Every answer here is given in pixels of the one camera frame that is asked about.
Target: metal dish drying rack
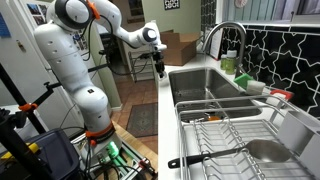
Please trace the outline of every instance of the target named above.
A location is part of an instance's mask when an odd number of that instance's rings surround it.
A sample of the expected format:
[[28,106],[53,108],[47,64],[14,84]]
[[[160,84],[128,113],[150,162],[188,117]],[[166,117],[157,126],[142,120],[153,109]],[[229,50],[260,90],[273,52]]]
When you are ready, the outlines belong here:
[[[282,103],[294,111],[299,111],[291,104],[277,98],[281,103],[277,107],[262,104],[247,107],[216,108],[187,110],[179,112],[179,106],[190,104],[219,104],[222,101],[236,100],[261,100],[271,97],[270,95],[246,96],[224,99],[184,101],[175,106],[180,141],[180,164],[186,164],[185,158],[188,155],[222,151],[231,148],[244,146],[253,139],[267,139],[281,143],[277,139],[278,128],[274,124],[276,118],[284,117],[280,110]],[[230,119],[228,111],[232,110],[254,110],[269,109],[270,117],[260,116]],[[224,113],[226,117],[218,121],[203,121],[195,119],[191,123],[181,121],[181,116],[195,113]],[[263,162],[253,158],[247,149],[233,155],[205,158],[202,163],[193,164],[188,167],[180,167],[181,179],[316,179],[305,166],[299,162],[298,156],[292,152],[292,158],[283,163]]]

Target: sink faucet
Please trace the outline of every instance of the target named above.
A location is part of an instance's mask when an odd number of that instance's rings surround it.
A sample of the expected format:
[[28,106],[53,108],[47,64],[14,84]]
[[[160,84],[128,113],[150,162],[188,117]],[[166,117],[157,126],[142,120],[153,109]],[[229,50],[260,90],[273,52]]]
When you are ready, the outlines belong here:
[[238,77],[241,74],[246,73],[245,70],[242,67],[242,61],[243,61],[243,55],[244,55],[244,49],[245,49],[245,44],[246,44],[246,30],[244,27],[238,23],[238,22],[231,22],[231,21],[225,21],[222,22],[218,25],[216,25],[208,34],[207,38],[204,40],[203,46],[202,46],[202,51],[206,52],[209,50],[209,45],[210,45],[210,40],[212,39],[212,36],[221,28],[224,27],[234,27],[240,32],[240,41],[241,41],[241,46],[240,46],[240,52],[239,52],[239,62],[237,63],[236,67],[236,77]]

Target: kitchen counter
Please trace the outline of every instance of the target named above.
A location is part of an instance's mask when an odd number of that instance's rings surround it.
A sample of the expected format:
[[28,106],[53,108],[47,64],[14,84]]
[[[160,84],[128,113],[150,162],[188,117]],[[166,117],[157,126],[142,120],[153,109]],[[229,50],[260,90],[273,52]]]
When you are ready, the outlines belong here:
[[[165,66],[165,71],[170,73],[175,70],[192,69],[197,67],[211,67],[217,69],[225,77],[233,81],[234,75],[226,75],[220,70],[220,61],[210,56],[197,54],[195,58],[184,66]],[[158,85],[158,171],[159,179],[180,179],[179,169],[169,169],[168,161],[179,157],[178,126],[171,94],[169,78],[159,81]]]

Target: double sink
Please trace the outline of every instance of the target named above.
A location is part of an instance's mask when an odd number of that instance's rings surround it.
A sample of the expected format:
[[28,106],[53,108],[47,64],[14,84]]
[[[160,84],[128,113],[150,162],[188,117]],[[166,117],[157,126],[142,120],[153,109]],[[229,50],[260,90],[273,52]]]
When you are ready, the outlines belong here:
[[[212,68],[195,68],[190,70],[172,71],[169,73],[169,80],[171,85],[171,92],[174,104],[182,101],[194,100],[208,100],[217,98],[232,98],[245,96],[245,94],[231,82],[229,82],[223,75]],[[190,104],[178,107],[178,111],[197,110],[205,108],[230,108],[230,107],[244,107],[254,106],[251,100],[235,100],[225,102],[215,102],[207,104]],[[181,120],[190,122],[195,119],[208,119],[208,117],[216,117],[223,119],[225,117],[237,118],[255,116],[260,114],[259,109],[255,110],[241,110],[241,111],[227,111],[219,114],[212,113],[195,113],[184,115]]]

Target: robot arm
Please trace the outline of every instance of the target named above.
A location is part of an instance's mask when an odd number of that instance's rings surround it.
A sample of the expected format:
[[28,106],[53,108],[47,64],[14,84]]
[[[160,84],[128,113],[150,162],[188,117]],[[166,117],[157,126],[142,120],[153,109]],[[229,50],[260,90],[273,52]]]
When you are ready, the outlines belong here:
[[165,77],[162,62],[162,50],[167,48],[161,43],[159,29],[155,21],[145,24],[141,29],[128,32],[121,27],[120,10],[108,0],[55,0],[47,12],[47,21],[59,27],[75,31],[88,26],[92,19],[105,27],[109,32],[122,39],[132,48],[149,45],[153,60],[160,78]]
[[122,17],[119,9],[107,0],[92,0],[100,17],[95,21],[105,27],[109,32],[125,41],[133,48],[150,45],[151,52],[162,51],[166,45],[161,43],[160,33],[154,21],[148,22],[141,29],[128,32],[121,25]]
[[35,29],[36,42],[69,95],[79,106],[88,131],[101,134],[110,127],[106,114],[107,97],[92,84],[82,57],[73,44],[70,33],[88,26],[92,19],[109,32],[134,48],[150,45],[156,69],[164,76],[161,50],[166,49],[160,40],[155,22],[143,28],[127,32],[120,27],[121,13],[108,0],[55,0],[47,10],[48,24]]

